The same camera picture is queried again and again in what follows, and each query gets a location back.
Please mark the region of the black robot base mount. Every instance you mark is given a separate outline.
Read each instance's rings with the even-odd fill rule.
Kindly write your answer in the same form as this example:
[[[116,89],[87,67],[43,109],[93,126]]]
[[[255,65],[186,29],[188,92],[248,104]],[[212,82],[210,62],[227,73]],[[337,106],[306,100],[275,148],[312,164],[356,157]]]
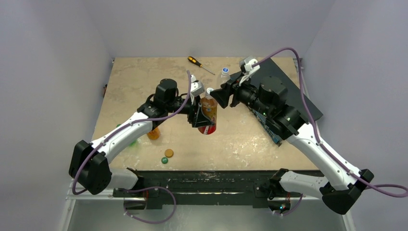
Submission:
[[[221,171],[139,171],[142,181],[137,189],[147,192],[125,192],[115,189],[113,197],[146,199],[146,209],[163,205],[249,205],[267,208],[277,202],[295,202],[299,192],[284,193],[273,186],[275,170]]]

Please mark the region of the tea bottle with yellow-red label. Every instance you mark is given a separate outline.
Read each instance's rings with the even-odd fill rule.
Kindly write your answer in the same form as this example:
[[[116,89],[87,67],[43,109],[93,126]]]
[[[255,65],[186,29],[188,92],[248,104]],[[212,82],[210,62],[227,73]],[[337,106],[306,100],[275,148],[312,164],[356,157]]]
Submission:
[[[198,130],[204,135],[210,135],[214,133],[217,128],[218,103],[213,97],[207,95],[206,93],[204,97],[200,100],[200,103],[202,105],[202,111],[204,115],[208,116],[213,121],[214,124],[212,126],[200,127],[198,128]]]

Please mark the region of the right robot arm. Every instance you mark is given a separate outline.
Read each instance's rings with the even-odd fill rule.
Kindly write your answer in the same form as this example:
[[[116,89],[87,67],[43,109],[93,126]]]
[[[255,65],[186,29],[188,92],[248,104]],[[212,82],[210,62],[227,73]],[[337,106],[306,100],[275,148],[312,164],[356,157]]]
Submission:
[[[330,210],[344,215],[367,187],[352,174],[367,182],[373,180],[374,174],[348,163],[336,151],[328,155],[330,146],[324,146],[323,139],[314,134],[306,116],[287,104],[287,94],[284,83],[272,76],[262,78],[257,87],[250,81],[241,83],[231,79],[220,89],[210,91],[222,108],[242,103],[264,115],[266,126],[301,151],[323,174],[315,177],[282,168],[270,179],[271,198],[284,193],[302,193],[321,199]]]

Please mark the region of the white bottle cap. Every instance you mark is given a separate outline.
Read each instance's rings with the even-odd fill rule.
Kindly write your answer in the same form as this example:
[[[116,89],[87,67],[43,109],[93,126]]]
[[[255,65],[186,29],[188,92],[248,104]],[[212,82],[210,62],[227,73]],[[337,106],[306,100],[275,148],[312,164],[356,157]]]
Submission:
[[[213,88],[207,88],[205,93],[207,95],[210,95],[213,90],[214,90]]]

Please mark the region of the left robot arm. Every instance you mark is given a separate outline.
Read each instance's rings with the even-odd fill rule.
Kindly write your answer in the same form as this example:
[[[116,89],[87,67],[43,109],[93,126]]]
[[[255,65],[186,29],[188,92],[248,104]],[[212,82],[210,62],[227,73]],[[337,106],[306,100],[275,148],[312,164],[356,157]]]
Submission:
[[[109,164],[139,137],[148,134],[165,120],[177,115],[187,115],[194,128],[212,126],[214,122],[204,115],[200,102],[202,93],[210,95],[212,88],[205,88],[194,76],[189,78],[188,92],[179,94],[173,79],[162,79],[155,93],[150,95],[137,111],[123,124],[92,142],[79,141],[73,151],[69,175],[73,178],[72,192],[79,195],[76,185],[96,195],[105,189],[125,190],[137,197],[143,192],[143,183],[131,168],[113,169]]]

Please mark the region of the clear plastic bottle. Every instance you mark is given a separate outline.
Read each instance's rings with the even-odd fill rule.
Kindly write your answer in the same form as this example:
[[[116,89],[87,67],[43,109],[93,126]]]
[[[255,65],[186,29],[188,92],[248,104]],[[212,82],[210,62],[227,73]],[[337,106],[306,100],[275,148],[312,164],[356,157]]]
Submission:
[[[222,84],[230,80],[230,73],[222,73],[222,70],[217,78],[217,86],[220,87]]]

